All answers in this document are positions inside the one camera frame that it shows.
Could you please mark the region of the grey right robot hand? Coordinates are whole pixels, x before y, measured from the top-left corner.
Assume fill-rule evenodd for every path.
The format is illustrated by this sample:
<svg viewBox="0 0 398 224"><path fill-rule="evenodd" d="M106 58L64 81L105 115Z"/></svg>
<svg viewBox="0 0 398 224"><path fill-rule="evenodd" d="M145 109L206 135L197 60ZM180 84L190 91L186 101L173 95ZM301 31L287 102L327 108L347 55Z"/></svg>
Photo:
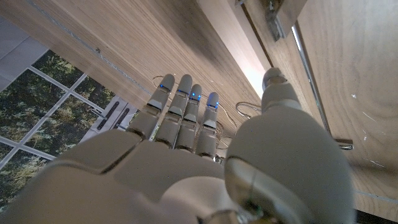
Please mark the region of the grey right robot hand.
<svg viewBox="0 0 398 224"><path fill-rule="evenodd" d="M201 90L168 74L125 131L58 156L1 214L2 223L353 223L353 187L338 143L306 112L278 68L261 114L216 161L218 95L199 123Z"/></svg>

